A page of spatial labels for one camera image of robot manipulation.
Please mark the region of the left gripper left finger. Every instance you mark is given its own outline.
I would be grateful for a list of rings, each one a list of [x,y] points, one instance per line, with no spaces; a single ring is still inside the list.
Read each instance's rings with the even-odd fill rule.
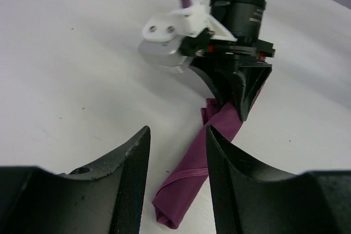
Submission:
[[[1,167],[1,233],[138,233],[151,132],[65,174]]]

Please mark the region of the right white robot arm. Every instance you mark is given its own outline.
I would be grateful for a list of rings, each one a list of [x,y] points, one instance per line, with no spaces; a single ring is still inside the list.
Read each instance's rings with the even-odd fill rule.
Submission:
[[[221,39],[206,29],[205,43],[186,39],[190,68],[207,84],[220,106],[233,102],[242,121],[272,72],[266,58],[275,54],[273,44],[259,39],[266,0],[210,0],[212,15],[234,40]]]

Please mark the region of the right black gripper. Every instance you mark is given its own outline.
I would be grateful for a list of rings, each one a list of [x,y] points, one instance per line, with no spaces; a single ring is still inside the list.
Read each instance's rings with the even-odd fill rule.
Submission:
[[[220,39],[218,30],[212,37],[202,33],[206,43],[197,43],[186,60],[220,106],[232,102],[242,121],[272,72],[265,60],[274,56],[273,44],[259,39],[265,7],[266,0],[211,0],[211,17],[234,39]],[[241,64],[233,72],[225,58]]]

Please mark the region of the purple satin napkin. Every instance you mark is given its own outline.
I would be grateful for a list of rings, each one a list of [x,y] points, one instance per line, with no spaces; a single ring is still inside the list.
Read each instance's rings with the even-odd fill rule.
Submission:
[[[233,101],[220,107],[217,99],[208,98],[206,99],[206,107],[201,109],[201,116],[202,128],[152,200],[156,221],[173,230],[179,227],[200,188],[208,178],[207,126],[214,126],[228,141],[232,141],[243,124]]]

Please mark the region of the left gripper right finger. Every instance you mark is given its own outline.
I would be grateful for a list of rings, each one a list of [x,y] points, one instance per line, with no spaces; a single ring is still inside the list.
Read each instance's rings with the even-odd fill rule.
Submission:
[[[350,233],[350,171],[294,175],[247,154],[213,126],[206,151],[217,233]]]

